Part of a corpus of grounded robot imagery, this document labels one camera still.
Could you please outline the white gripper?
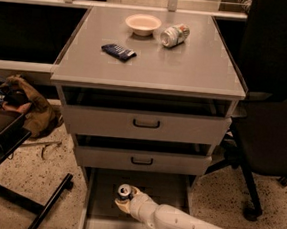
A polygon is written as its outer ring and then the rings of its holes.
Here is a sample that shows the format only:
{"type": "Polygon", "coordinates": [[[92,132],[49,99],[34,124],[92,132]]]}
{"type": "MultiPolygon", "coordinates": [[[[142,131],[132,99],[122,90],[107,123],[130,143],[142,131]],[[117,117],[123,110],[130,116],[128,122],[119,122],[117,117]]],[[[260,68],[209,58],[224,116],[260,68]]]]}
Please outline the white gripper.
{"type": "Polygon", "coordinates": [[[115,204],[122,212],[131,215],[134,219],[144,224],[152,224],[155,218],[155,210],[159,205],[140,189],[131,187],[131,201],[115,199],[115,204]]]}

